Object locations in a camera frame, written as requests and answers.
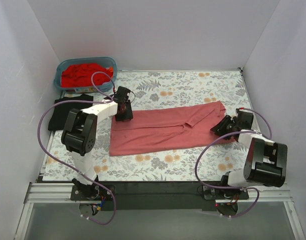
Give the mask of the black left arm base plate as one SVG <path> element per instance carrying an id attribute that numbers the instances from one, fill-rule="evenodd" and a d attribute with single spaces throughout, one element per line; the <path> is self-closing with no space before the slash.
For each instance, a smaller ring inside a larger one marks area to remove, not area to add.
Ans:
<path id="1" fill-rule="evenodd" d="M 74 185 L 71 190 L 71 201 L 100 201 L 100 200 L 112 201 L 112 195 L 110 192 L 98 185 Z"/>

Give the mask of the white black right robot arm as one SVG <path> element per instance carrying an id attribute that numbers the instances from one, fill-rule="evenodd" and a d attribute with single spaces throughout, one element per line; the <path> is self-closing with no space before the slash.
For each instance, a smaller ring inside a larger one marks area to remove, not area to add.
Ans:
<path id="1" fill-rule="evenodd" d="M 247 148 L 246 160 L 242 170 L 227 172 L 222 176 L 220 195 L 230 199 L 238 192 L 238 187 L 255 186 L 281 187 L 286 180 L 288 147 L 252 129 L 254 115 L 261 114 L 249 108 L 237 108 L 236 116 L 225 117 L 210 131 L 221 140 L 234 139 Z"/>

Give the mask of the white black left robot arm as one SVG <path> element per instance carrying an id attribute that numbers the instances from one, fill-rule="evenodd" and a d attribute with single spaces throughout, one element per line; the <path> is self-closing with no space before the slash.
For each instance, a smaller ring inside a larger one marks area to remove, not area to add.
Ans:
<path id="1" fill-rule="evenodd" d="M 72 109 L 68 113 L 61 136 L 61 143 L 72 156 L 78 177 L 72 180 L 79 193 L 88 200 L 99 196 L 100 187 L 94 182 L 98 175 L 93 167 L 91 151 L 96 143 L 97 125 L 111 117 L 116 121 L 128 121 L 133 118 L 131 101 L 132 91 L 125 87 L 118 87 L 110 99 L 106 97 L 100 103 L 78 110 Z"/>

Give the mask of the pink t shirt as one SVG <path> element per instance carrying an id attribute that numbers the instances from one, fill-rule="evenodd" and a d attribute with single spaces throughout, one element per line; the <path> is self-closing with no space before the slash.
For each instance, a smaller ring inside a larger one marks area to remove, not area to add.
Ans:
<path id="1" fill-rule="evenodd" d="M 226 113 L 220 102 L 166 109 L 136 110 L 130 121 L 112 120 L 109 155 L 138 155 L 203 147 L 217 137 L 211 128 Z"/>

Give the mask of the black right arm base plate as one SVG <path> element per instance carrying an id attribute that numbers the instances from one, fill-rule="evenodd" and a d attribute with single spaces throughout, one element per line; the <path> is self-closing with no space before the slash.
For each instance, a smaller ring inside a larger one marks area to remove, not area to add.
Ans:
<path id="1" fill-rule="evenodd" d="M 248 200 L 249 194 L 247 191 L 237 189 L 217 189 L 209 188 L 205 185 L 197 187 L 197 193 L 205 200 Z"/>

